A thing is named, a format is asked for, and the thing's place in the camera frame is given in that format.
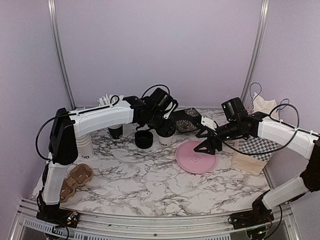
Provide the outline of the black plastic cup lid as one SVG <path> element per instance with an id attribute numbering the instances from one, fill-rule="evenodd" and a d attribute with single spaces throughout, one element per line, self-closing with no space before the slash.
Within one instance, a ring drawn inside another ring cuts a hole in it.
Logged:
<path id="1" fill-rule="evenodd" d="M 173 131 L 168 131 L 168 132 L 164 132 L 164 131 L 156 131 L 157 135 L 162 137 L 162 138 L 169 138 L 172 137 L 175 134 L 175 130 Z"/>

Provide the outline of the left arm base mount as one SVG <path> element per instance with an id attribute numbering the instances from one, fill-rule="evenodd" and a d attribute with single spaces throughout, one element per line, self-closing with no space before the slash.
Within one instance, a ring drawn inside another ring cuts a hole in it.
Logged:
<path id="1" fill-rule="evenodd" d="M 36 218 L 45 222 L 76 228 L 79 222 L 80 214 L 76 210 L 67 210 L 60 208 L 60 203 L 48 205 L 45 203 L 42 192 L 40 191 L 36 203 L 38 211 Z"/>

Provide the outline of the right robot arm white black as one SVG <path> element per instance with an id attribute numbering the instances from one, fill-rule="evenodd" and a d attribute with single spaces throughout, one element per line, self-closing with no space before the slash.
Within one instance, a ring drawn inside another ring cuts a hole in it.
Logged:
<path id="1" fill-rule="evenodd" d="M 203 138 L 195 152 L 215 155 L 229 140 L 249 137 L 271 141 L 279 147 L 273 150 L 248 152 L 247 156 L 267 155 L 288 148 L 308 160 L 304 171 L 282 185 L 263 193 L 252 203 L 247 219 L 258 224 L 273 208 L 285 202 L 295 201 L 308 192 L 320 189 L 320 135 L 304 130 L 300 123 L 291 125 L 272 117 L 271 113 L 256 111 L 249 114 L 240 98 L 222 103 L 227 123 L 218 125 L 205 116 L 195 117 L 193 124 L 199 127 L 197 138 Z"/>

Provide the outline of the white paper coffee cup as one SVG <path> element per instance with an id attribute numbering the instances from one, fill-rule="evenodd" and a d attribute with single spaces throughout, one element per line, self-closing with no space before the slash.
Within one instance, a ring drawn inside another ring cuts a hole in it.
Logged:
<path id="1" fill-rule="evenodd" d="M 171 136 L 158 135 L 158 142 L 159 142 L 161 147 L 166 148 L 166 147 L 169 147 L 172 144 L 173 137 L 174 137 L 174 135 L 171 135 Z"/>

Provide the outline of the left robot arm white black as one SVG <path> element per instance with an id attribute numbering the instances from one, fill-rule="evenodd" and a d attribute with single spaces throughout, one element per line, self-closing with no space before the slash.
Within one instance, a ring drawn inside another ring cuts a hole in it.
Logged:
<path id="1" fill-rule="evenodd" d="M 150 96 L 114 95 L 110 103 L 86 109 L 67 111 L 61 108 L 49 119 L 52 123 L 49 135 L 46 171 L 39 194 L 46 205 L 44 215 L 53 223 L 63 219 L 58 208 L 60 192 L 68 167 L 90 148 L 89 135 L 92 132 L 125 124 L 148 126 L 164 137 L 175 132 L 175 123 L 169 118 L 178 107 L 178 101 L 169 91 L 156 88 Z"/>

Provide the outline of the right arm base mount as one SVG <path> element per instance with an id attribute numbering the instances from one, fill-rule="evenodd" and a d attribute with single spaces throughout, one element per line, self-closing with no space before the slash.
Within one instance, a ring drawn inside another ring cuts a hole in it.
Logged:
<path id="1" fill-rule="evenodd" d="M 228 223 L 233 226 L 234 230 L 249 228 L 256 225 L 271 223 L 274 220 L 272 212 L 263 215 L 254 215 L 252 210 L 236 212 L 229 216 Z"/>

